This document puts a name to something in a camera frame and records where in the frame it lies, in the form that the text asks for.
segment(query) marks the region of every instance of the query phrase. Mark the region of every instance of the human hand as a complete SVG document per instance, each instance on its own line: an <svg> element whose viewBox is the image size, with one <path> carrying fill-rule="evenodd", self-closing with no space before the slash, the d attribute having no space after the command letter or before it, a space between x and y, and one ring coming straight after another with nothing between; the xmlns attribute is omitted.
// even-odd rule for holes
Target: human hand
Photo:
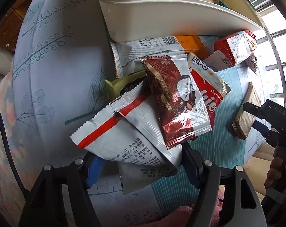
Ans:
<svg viewBox="0 0 286 227"><path fill-rule="evenodd" d="M275 180L280 179L282 175L282 173L278 169L282 166L283 160L277 157L278 151L279 147L276 147L274 150L274 159L270 164L270 170L267 173L267 179L264 183L266 190L275 182Z"/></svg>

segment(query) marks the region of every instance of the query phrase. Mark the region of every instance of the metal window bar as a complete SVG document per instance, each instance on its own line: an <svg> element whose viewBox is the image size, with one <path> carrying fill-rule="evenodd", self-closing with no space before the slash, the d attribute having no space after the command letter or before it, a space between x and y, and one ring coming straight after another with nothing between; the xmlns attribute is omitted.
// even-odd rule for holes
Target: metal window bar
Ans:
<svg viewBox="0 0 286 227"><path fill-rule="evenodd" d="M274 93L274 94L270 94L270 98L283 98L284 94L283 93Z"/></svg>
<svg viewBox="0 0 286 227"><path fill-rule="evenodd" d="M275 33L272 33L271 36L272 38L276 38L276 37L279 37L279 36L282 36L282 35L285 35L286 34L286 29L283 29L283 30L280 30L280 31L277 31ZM262 37L260 39L258 39L256 42L258 44L261 44L261 43L264 43L268 41L268 38L267 37Z"/></svg>
<svg viewBox="0 0 286 227"><path fill-rule="evenodd" d="M283 68L286 67L286 62L282 63ZM270 70L274 70L274 69L278 69L278 65L270 65L270 66L265 66L266 71L270 71Z"/></svg>
<svg viewBox="0 0 286 227"><path fill-rule="evenodd" d="M254 12L258 15L259 19L263 22L261 16L259 15L259 12L273 6L273 3L270 0L247 0L250 2L251 7L254 9ZM266 27L265 23L264 25L264 31L267 36L268 41L270 42L270 45L272 47L272 50L274 52L275 58L277 60L277 69L279 69L280 76L281 76L281 82L282 82L282 88L283 88L283 98L284 98L284 105L286 107L286 79L285 74L283 70L283 64L281 62L279 53L277 51L277 47L274 44L273 37L268 31L268 28Z"/></svg>

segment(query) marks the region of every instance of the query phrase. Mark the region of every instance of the black cable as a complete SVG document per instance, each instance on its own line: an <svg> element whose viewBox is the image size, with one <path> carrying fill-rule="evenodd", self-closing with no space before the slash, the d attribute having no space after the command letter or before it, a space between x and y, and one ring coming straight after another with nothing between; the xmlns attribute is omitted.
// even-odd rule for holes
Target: black cable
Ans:
<svg viewBox="0 0 286 227"><path fill-rule="evenodd" d="M1 113L0 113L0 133L1 133L2 141L3 141L6 157L7 157L7 160L9 161L9 166L12 169L12 173L14 174L14 177L17 181L17 184L18 184L20 190L23 193L24 198L26 199L26 197L29 194L29 191L24 187L24 185L21 181L21 178L19 177L19 174L17 172L17 169L15 167L14 161L12 159L12 154L11 154L10 149L9 149L9 143L7 141L7 136L6 136L5 127L4 127L4 123L2 120Z"/></svg>

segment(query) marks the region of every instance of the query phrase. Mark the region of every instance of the window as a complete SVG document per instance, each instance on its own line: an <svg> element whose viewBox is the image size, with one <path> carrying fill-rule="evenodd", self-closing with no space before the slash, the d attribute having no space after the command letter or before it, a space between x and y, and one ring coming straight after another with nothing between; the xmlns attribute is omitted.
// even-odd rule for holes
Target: window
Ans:
<svg viewBox="0 0 286 227"><path fill-rule="evenodd" d="M274 44L282 62L286 62L286 34L274 38Z"/></svg>
<svg viewBox="0 0 286 227"><path fill-rule="evenodd" d="M283 93L282 80L279 69L266 72L269 93Z"/></svg>
<svg viewBox="0 0 286 227"><path fill-rule="evenodd" d="M277 64L277 60L274 55L274 51L269 41L261 43L254 51L254 55L257 58L257 63L263 66L270 66Z"/></svg>
<svg viewBox="0 0 286 227"><path fill-rule="evenodd" d="M265 30L254 32L258 47L254 51L257 57L258 65L266 66L267 86L271 94L277 94L277 98L272 98L273 101L284 106L282 83L286 83L286 20L279 10L276 9L270 0L249 0L255 7L256 11L262 16L262 19L268 29L270 35L266 35ZM281 78L278 69L278 59L276 58L270 41L273 38L273 43L277 48L279 57L283 65L285 78Z"/></svg>
<svg viewBox="0 0 286 227"><path fill-rule="evenodd" d="M264 15L262 19L271 34L286 29L286 20L278 10Z"/></svg>

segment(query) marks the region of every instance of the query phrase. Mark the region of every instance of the metal screw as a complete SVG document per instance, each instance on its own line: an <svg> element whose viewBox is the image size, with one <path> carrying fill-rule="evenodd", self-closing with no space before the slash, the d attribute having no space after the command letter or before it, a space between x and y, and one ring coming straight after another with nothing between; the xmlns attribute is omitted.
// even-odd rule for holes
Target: metal screw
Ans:
<svg viewBox="0 0 286 227"><path fill-rule="evenodd" d="M236 166L236 170L239 171L239 172L242 172L244 169L241 166Z"/></svg>
<svg viewBox="0 0 286 227"><path fill-rule="evenodd" d="M212 166L212 161L211 160L206 160L204 161L204 164L207 166Z"/></svg>
<svg viewBox="0 0 286 227"><path fill-rule="evenodd" d="M76 165L81 165L83 163L83 159L76 159L75 164Z"/></svg>
<svg viewBox="0 0 286 227"><path fill-rule="evenodd" d="M51 165L46 165L46 166L43 167L43 170L49 171L51 168L52 168Z"/></svg>

